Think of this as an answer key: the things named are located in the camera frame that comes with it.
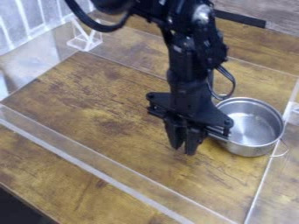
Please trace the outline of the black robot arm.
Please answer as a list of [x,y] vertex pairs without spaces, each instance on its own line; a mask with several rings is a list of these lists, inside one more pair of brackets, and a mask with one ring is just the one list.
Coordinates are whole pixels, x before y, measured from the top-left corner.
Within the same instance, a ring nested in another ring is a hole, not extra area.
[[229,48],[217,27],[215,10],[210,0],[91,0],[107,14],[129,12],[155,23],[163,34],[170,55],[169,93],[150,93],[149,113],[163,119],[170,144],[193,155],[210,131],[226,137],[233,119],[213,101],[231,94],[213,90],[214,73],[230,81],[235,78],[222,66]]

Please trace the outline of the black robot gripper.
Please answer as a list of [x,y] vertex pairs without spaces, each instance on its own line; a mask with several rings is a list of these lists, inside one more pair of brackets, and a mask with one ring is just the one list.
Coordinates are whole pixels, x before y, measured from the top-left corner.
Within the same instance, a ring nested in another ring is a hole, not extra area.
[[165,122],[171,146],[178,150],[185,142],[185,152],[193,156],[210,132],[230,135],[233,119],[217,108],[211,97],[213,72],[177,73],[167,71],[170,92],[150,92],[149,114]]

